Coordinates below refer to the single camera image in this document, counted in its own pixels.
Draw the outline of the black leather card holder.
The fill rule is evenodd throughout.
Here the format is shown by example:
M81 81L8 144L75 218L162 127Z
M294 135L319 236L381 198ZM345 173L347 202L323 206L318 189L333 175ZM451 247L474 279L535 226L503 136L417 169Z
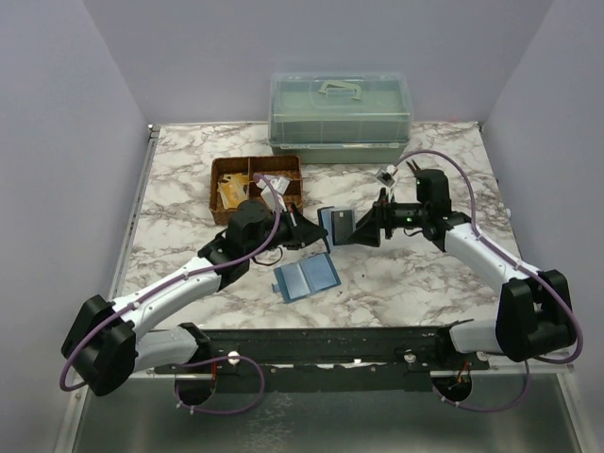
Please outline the black leather card holder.
M347 243L335 244L333 242L332 228L331 228L331 212L333 210L339 210L339 209L351 209L351 208L341 208L341 207L330 206L330 207L320 208L317 211L319 225L327 231L327 252L328 253L333 252L338 247L350 245Z

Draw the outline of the dark credit card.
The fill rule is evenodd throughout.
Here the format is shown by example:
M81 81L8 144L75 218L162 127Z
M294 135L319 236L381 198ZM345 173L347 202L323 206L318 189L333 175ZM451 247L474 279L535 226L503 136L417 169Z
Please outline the dark credit card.
M355 230L355 213L351 209L339 209L331 212L332 238L335 244L346 243Z

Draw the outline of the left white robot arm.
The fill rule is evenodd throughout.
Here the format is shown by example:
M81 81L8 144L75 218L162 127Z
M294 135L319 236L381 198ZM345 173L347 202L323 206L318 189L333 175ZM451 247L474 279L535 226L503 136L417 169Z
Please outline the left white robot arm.
M193 301L216 294L248 272L258 254L275 248L299 250L325 241L327 231L296 206L275 212L260 201L245 201L226 229L181 268L134 294L108 301L101 295L79 309L60 349L66 363L59 387L75 370L97 396L110 394L136 371L179 363L190 373L210 358L202 335L193 327L158 331L157 325Z

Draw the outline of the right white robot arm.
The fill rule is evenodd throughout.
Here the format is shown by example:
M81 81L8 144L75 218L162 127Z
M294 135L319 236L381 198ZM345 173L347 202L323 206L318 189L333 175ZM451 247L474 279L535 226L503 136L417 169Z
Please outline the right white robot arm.
M574 344L577 330L569 313L565 276L523 263L451 208L448 179L441 170L417 170L416 200L397 203L380 191L372 208L339 243L378 247L398 228L418 228L442 252L467 265L498 295L493 321L466 321L448 328L434 346L436 362L447 370L466 362L469 353L502 354L516 362L535 359Z

